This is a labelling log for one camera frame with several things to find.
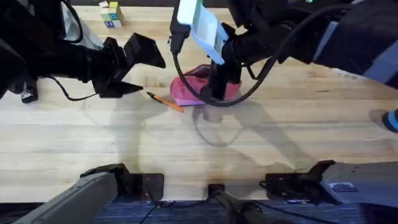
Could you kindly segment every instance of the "black bracket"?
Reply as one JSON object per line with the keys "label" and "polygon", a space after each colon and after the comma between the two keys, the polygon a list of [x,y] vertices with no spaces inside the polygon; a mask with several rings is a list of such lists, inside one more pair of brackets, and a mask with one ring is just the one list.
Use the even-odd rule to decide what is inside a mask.
{"label": "black bracket", "polygon": [[118,183],[118,199],[130,201],[158,201],[163,198],[164,175],[163,174],[130,174],[126,165],[111,164],[90,169],[80,178],[100,172],[108,172],[115,175]]}

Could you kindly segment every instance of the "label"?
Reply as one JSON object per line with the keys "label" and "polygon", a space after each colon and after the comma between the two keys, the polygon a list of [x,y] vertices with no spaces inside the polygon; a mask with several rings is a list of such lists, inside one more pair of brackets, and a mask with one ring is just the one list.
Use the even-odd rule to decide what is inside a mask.
{"label": "label", "polygon": [[349,182],[342,183],[330,183],[329,187],[331,187],[335,192],[358,192],[358,189]]}

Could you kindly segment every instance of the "toy block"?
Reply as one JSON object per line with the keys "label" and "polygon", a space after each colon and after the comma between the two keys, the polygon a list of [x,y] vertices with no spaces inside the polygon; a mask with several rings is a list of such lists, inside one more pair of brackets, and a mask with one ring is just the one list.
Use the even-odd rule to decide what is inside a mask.
{"label": "toy block", "polygon": [[124,25],[124,16],[118,2],[101,2],[101,17],[108,28],[120,28]]}

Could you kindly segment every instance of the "sticker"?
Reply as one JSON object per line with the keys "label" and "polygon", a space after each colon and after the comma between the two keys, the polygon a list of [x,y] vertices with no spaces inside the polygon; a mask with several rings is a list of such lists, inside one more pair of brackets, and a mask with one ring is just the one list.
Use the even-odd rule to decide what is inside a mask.
{"label": "sticker", "polygon": [[105,25],[106,25],[107,28],[114,27],[113,22],[110,22],[110,21],[105,21]]}
{"label": "sticker", "polygon": [[335,192],[358,192],[358,189],[349,182],[342,183],[330,183],[329,187],[331,187]]}
{"label": "sticker", "polygon": [[116,15],[116,13],[109,13],[109,16],[110,16],[110,18],[112,20],[118,20],[119,19],[118,15]]}

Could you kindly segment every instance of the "blue object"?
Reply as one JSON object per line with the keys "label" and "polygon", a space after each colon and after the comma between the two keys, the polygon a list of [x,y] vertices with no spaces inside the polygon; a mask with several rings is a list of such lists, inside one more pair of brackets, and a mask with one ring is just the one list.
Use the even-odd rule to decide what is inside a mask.
{"label": "blue object", "polygon": [[398,130],[398,121],[396,118],[396,110],[392,110],[388,113],[388,122],[390,123],[390,125],[395,128],[396,130]]}
{"label": "blue object", "polygon": [[107,28],[114,28],[113,22],[111,21],[105,21],[105,25]]}

